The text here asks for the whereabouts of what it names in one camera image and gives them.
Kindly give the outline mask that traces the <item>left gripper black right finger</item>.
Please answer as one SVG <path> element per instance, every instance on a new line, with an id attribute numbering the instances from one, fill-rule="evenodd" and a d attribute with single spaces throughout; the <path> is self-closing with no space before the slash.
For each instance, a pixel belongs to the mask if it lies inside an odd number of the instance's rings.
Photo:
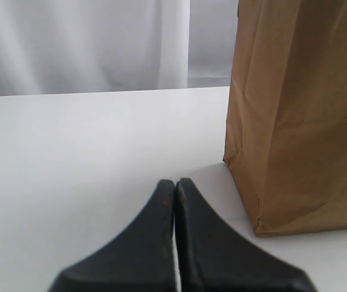
<path id="1" fill-rule="evenodd" d="M 175 188 L 182 291 L 315 291 L 301 269 L 267 253 L 224 222 L 189 178 Z"/>

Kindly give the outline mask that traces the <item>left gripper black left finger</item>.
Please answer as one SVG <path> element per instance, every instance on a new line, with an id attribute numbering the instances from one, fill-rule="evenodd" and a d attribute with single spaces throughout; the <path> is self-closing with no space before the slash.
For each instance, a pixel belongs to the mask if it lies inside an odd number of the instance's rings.
<path id="1" fill-rule="evenodd" d="M 162 179 L 112 241 L 61 271 L 50 291 L 175 291 L 175 184 Z"/>

